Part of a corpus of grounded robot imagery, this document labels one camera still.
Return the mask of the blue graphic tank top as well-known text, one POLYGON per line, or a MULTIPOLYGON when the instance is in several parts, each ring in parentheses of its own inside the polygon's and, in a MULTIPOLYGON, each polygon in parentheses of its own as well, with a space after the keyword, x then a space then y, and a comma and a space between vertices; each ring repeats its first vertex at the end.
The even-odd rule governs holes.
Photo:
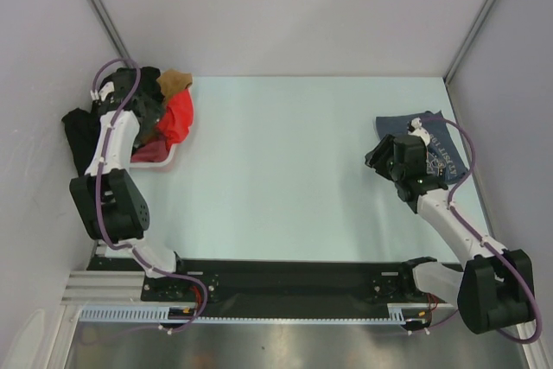
POLYGON ((462 161, 458 149, 454 145, 448 131, 448 125, 436 118, 442 118, 439 111, 433 113, 425 111, 403 116, 376 117, 375 128, 378 138, 382 139, 386 134, 394 136, 408 132, 408 127, 414 118, 420 118, 423 128, 429 133, 429 145, 427 155, 427 171, 439 177, 448 185, 454 185, 467 175, 468 169, 462 161))

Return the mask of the pink tank top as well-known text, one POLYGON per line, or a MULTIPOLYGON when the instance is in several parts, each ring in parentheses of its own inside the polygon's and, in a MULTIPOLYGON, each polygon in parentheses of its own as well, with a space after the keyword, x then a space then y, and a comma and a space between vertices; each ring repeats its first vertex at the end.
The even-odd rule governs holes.
POLYGON ((164 162, 169 155, 169 149, 164 140, 155 140, 145 144, 132 155, 131 163, 164 162))

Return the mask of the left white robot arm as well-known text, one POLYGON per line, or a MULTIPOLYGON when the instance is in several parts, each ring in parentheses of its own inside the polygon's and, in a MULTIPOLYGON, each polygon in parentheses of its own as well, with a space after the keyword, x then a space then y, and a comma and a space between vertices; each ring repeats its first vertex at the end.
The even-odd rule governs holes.
POLYGON ((174 251, 146 238, 149 206, 129 172, 139 137, 162 110, 156 91, 142 86, 142 80, 142 69, 129 68, 118 69, 105 83, 94 79, 99 138, 84 174, 71 180, 69 190, 88 236, 132 256, 148 277, 162 277, 162 291, 179 300, 189 293, 191 279, 176 269, 174 251))

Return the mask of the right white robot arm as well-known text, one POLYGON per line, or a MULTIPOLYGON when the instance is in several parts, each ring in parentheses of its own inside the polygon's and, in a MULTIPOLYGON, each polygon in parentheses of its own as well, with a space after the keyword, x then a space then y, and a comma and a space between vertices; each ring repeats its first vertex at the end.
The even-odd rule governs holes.
POLYGON ((427 145, 415 135, 386 135, 365 156, 367 167, 394 183, 398 198, 429 223, 454 253, 461 270, 432 258, 407 263, 410 272, 398 279, 400 294, 418 301, 427 293, 456 306, 475 334, 535 322, 542 317, 533 288, 532 263, 522 250, 510 251, 481 234, 456 209, 452 190, 428 173, 427 145))

